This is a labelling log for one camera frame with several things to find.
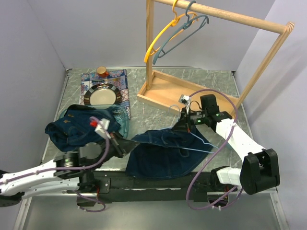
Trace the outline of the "light blue wire hanger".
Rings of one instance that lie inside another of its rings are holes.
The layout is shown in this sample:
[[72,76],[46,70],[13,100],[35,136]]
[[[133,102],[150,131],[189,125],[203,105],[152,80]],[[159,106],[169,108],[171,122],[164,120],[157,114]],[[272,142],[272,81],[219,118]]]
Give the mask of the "light blue wire hanger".
[[[179,108],[178,105],[174,104],[174,105],[169,106],[168,111],[167,111],[167,114],[170,112],[170,110],[171,110],[172,107],[176,107],[176,108],[178,109],[178,115],[177,115],[177,122],[178,122],[178,121],[180,120],[180,116],[181,116],[180,108]],[[201,137],[197,136],[197,135],[194,134],[194,133],[189,133],[189,134],[192,135],[194,138],[199,139],[204,145],[210,146],[211,149],[213,149],[213,148],[216,148],[216,149],[217,149],[217,148],[218,148],[217,146],[211,144],[210,142],[204,141],[204,139],[202,139]]]

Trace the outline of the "blue denim skirt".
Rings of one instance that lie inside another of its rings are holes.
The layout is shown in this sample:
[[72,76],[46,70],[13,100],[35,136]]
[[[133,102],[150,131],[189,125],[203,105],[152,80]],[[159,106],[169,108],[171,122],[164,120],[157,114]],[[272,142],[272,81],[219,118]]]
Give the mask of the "blue denim skirt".
[[[196,128],[191,133],[208,141]],[[139,145],[130,153],[125,172],[139,179],[167,180],[192,172],[212,152],[210,146],[187,132],[148,130],[132,140]]]

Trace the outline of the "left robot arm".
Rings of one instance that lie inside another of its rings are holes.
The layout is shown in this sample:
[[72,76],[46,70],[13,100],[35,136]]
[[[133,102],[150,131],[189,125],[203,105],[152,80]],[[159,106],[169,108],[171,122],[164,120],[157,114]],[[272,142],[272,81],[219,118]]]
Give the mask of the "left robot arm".
[[10,207],[32,196],[77,191],[88,193],[98,185],[94,171],[113,157],[123,158],[139,143],[118,134],[65,152],[37,167],[20,172],[0,172],[0,205]]

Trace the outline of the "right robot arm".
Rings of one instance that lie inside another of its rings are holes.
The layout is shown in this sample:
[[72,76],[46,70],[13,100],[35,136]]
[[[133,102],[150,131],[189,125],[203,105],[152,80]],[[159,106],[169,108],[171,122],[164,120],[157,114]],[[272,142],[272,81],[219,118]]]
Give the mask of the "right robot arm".
[[211,188],[221,191],[229,184],[242,187],[247,194],[253,195],[279,186],[280,173],[276,151],[257,144],[236,124],[228,112],[221,112],[215,95],[203,95],[200,99],[201,109],[191,112],[190,97],[180,97],[179,101],[185,107],[181,110],[180,120],[172,129],[191,131],[193,126],[205,124],[227,141],[243,163],[240,169],[229,166],[213,169],[210,177]]

